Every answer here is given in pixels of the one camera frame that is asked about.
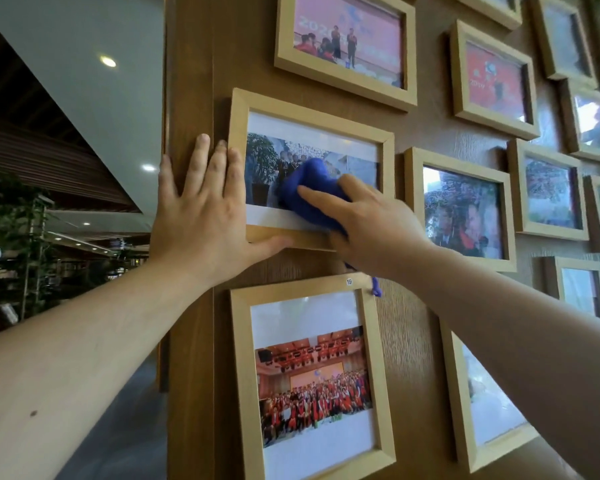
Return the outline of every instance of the finger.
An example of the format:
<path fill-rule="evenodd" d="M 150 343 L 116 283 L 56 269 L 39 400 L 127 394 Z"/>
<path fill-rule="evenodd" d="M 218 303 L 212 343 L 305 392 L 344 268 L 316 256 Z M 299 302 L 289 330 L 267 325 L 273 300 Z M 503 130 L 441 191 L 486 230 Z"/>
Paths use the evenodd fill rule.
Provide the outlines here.
<path fill-rule="evenodd" d="M 353 202 L 362 200 L 371 193 L 371 190 L 369 190 L 366 183 L 350 173 L 345 173 L 340 177 L 338 179 L 338 185 Z"/>
<path fill-rule="evenodd" d="M 337 230 L 332 230 L 329 233 L 329 241 L 333 249 L 339 254 L 344 261 L 348 260 L 351 256 L 351 244 L 349 240 L 344 237 L 344 234 Z"/>
<path fill-rule="evenodd" d="M 228 167 L 224 183 L 224 197 L 244 203 L 247 201 L 247 189 L 244 184 L 244 159 L 235 148 L 229 149 L 226 156 Z"/>
<path fill-rule="evenodd" d="M 196 138 L 196 145 L 189 160 L 187 179 L 184 182 L 183 196 L 193 196 L 200 192 L 202 181 L 205 179 L 205 171 L 207 170 L 210 141 L 211 138 L 209 138 L 208 134 L 200 134 Z"/>
<path fill-rule="evenodd" d="M 221 139 L 209 160 L 205 181 L 200 192 L 222 196 L 226 173 L 226 141 Z"/>
<path fill-rule="evenodd" d="M 158 174 L 158 207 L 172 201 L 178 196 L 176 182 L 173 179 L 171 159 L 163 155 L 160 161 L 160 174 Z"/>
<path fill-rule="evenodd" d="M 286 235 L 273 236 L 262 242 L 249 244 L 249 266 L 275 256 L 284 248 L 293 245 L 293 239 Z"/>
<path fill-rule="evenodd" d="M 347 220 L 350 202 L 335 195 L 311 190 L 304 185 L 298 185 L 298 194 L 312 206 L 320 209 L 323 214 L 336 219 L 340 224 Z"/>

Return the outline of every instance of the wooden picture frame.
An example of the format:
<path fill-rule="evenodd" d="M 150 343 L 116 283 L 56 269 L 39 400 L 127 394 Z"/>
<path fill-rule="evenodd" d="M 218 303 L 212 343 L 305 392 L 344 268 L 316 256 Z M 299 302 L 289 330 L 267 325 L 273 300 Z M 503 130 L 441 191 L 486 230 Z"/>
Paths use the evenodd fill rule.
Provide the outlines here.
<path fill-rule="evenodd" d="M 582 17 L 580 16 L 578 8 L 562 0 L 530 0 L 530 3 L 533 21 L 536 26 L 536 33 L 538 33 L 539 37 L 544 72 L 547 78 L 553 80 L 571 79 L 577 81 L 579 84 L 583 84 L 584 86 L 593 89 L 597 88 L 598 80 L 594 71 L 593 62 L 591 59 L 591 51 L 589 50 L 589 44 L 587 42 L 584 26 L 582 24 Z M 570 68 L 560 66 L 560 62 L 558 62 L 555 52 L 558 50 L 558 48 L 552 43 L 550 28 L 547 26 L 544 14 L 545 10 L 549 6 L 553 6 L 554 8 L 561 10 L 565 15 L 575 17 L 585 60 L 585 71 L 590 75 L 578 73 Z"/>
<path fill-rule="evenodd" d="M 546 292 L 548 295 L 559 299 L 560 301 L 569 302 L 569 297 L 564 289 L 565 269 L 577 269 L 583 271 L 592 271 L 597 274 L 597 288 L 600 293 L 600 261 L 592 261 L 588 259 L 573 259 L 557 256 L 544 257 L 544 278 Z"/>
<path fill-rule="evenodd" d="M 524 111 L 531 122 L 520 121 L 501 112 L 483 107 L 470 99 L 470 80 L 467 64 L 467 43 L 476 45 L 521 66 L 524 85 Z M 540 136 L 540 123 L 537 112 L 534 63 L 531 57 L 456 20 L 451 28 L 451 81 L 454 94 L 454 112 L 459 118 L 496 128 L 524 139 Z"/>
<path fill-rule="evenodd" d="M 296 282 L 236 289 L 231 291 L 233 337 L 240 401 L 240 425 L 246 480 L 265 480 L 263 436 L 258 407 L 258 382 L 254 333 L 253 306 L 320 295 L 353 291 L 356 309 L 364 327 L 367 368 L 375 411 L 376 448 L 358 454 L 348 461 L 334 465 L 310 476 L 312 480 L 358 480 L 385 468 L 396 461 L 391 413 L 376 298 L 371 277 L 363 273 L 339 274 Z"/>
<path fill-rule="evenodd" d="M 499 211 L 502 222 L 502 252 L 504 258 L 496 259 L 469 256 L 467 259 L 480 262 L 483 266 L 487 266 L 494 271 L 507 273 L 515 272 L 517 269 L 516 241 L 513 226 L 511 181 L 509 174 L 415 147 L 409 148 L 404 154 L 404 158 L 406 202 L 408 206 L 413 209 L 424 227 L 426 227 L 424 167 L 466 175 L 487 182 L 494 182 L 498 185 L 500 191 Z"/>
<path fill-rule="evenodd" d="M 538 437 L 538 432 L 525 422 L 483 444 L 477 444 L 463 343 L 444 320 L 440 320 L 440 333 L 445 355 L 457 459 L 470 473 L 473 473 L 535 439 Z"/>
<path fill-rule="evenodd" d="M 402 40 L 402 88 L 296 50 L 294 48 L 296 0 L 278 0 L 274 65 L 323 84 L 344 89 L 403 111 L 410 111 L 418 105 L 416 10 L 401 0 L 363 1 L 400 15 L 404 35 Z"/>
<path fill-rule="evenodd" d="M 379 188 L 387 197 L 395 197 L 393 133 L 236 88 L 233 90 L 228 144 L 229 147 L 239 149 L 245 156 L 249 115 L 252 113 L 317 128 L 324 132 L 342 136 L 344 139 L 376 145 L 377 154 L 380 155 L 377 170 Z M 248 205 L 247 240 L 249 242 L 262 241 L 273 235 L 284 234 L 293 237 L 295 248 L 331 250 L 329 236 L 326 232 L 250 224 L 250 207 L 257 206 Z"/>
<path fill-rule="evenodd" d="M 587 211 L 584 200 L 584 185 L 582 181 L 582 164 L 577 158 L 554 152 L 543 146 L 529 143 L 521 139 L 512 139 L 507 144 L 509 158 L 509 172 L 511 174 L 511 193 L 513 197 L 513 223 L 516 232 L 546 237 L 558 237 L 574 241 L 588 241 L 589 229 L 587 227 Z M 574 180 L 575 188 L 571 192 L 574 210 L 576 210 L 576 225 L 581 228 L 570 228 L 559 225 L 534 222 L 529 211 L 527 189 L 527 171 L 525 160 L 530 156 L 536 160 L 552 165 L 568 168 L 569 180 Z"/>
<path fill-rule="evenodd" d="M 512 0 L 513 8 L 507 7 L 497 0 L 458 0 L 477 12 L 495 20 L 497 23 L 515 30 L 522 25 L 522 12 L 520 10 L 520 0 Z"/>
<path fill-rule="evenodd" d="M 583 131 L 581 131 L 575 100 L 577 96 L 600 104 L 600 91 L 577 85 L 571 80 L 564 80 L 560 83 L 560 103 L 564 115 L 569 153 L 577 157 L 600 161 L 600 148 L 582 142 Z"/>
<path fill-rule="evenodd" d="M 600 253 L 600 177 L 596 175 L 585 177 L 584 189 L 587 197 L 591 250 Z"/>

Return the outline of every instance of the blue microfiber towel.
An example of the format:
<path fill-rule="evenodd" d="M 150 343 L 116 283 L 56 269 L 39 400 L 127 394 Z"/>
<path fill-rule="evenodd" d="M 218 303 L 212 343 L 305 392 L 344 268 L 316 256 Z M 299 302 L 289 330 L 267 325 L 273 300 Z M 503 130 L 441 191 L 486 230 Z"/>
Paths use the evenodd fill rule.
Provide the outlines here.
<path fill-rule="evenodd" d="M 320 209 L 317 209 L 300 197 L 297 191 L 298 185 L 304 185 L 311 190 L 325 192 L 340 197 L 347 202 L 351 202 L 351 199 L 347 197 L 346 193 L 344 193 L 338 185 L 338 179 L 329 176 L 329 170 L 327 170 L 324 161 L 320 158 L 311 158 L 302 163 L 302 165 L 282 182 L 278 191 L 278 199 L 282 204 L 290 210 L 293 210 L 300 217 L 311 222 L 311 224 L 326 227 L 330 230 L 340 231 L 346 236 L 347 232 L 337 220 L 326 216 Z M 381 297 L 382 290 L 380 290 L 378 279 L 372 278 L 372 281 L 374 295 Z"/>

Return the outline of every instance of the white ceiling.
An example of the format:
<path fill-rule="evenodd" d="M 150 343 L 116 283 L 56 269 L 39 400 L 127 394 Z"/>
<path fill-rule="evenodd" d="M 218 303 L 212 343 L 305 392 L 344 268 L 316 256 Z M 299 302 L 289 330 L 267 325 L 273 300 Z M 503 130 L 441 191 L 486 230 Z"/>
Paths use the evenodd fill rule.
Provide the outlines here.
<path fill-rule="evenodd" d="M 141 166 L 160 161 L 164 0 L 0 0 L 0 32 L 144 213 L 91 229 L 150 228 L 157 174 Z"/>

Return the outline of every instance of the wooden wall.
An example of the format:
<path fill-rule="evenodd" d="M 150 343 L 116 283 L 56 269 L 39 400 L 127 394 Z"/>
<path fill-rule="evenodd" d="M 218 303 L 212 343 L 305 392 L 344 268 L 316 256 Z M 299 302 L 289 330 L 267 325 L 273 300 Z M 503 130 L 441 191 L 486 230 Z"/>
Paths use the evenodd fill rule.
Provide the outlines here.
<path fill-rule="evenodd" d="M 410 146 L 506 171 L 504 148 L 511 136 L 453 117 L 448 29 L 456 18 L 534 58 L 543 133 L 536 143 L 565 150 L 557 87 L 543 76 L 526 0 L 524 24 L 514 32 L 455 0 L 418 0 L 418 108 L 409 114 L 275 69 L 276 6 L 277 0 L 168 0 L 166 135 L 181 178 L 195 135 L 207 132 L 214 141 L 227 137 L 234 87 L 394 132 L 398 198 L 404 198 L 402 152 Z M 600 175 L 600 165 L 588 162 L 585 171 Z M 589 252 L 587 244 L 523 235 L 516 237 L 516 245 L 519 271 L 511 277 L 535 287 L 542 286 L 542 275 L 533 257 Z M 287 250 L 210 290 L 183 315 L 171 333 L 171 480 L 243 475 L 227 290 L 342 272 L 332 253 Z M 456 462 L 438 321 L 409 291 L 381 284 L 384 297 L 377 306 L 398 461 L 371 478 L 468 479 Z M 471 478 L 571 475 L 537 439 Z"/>

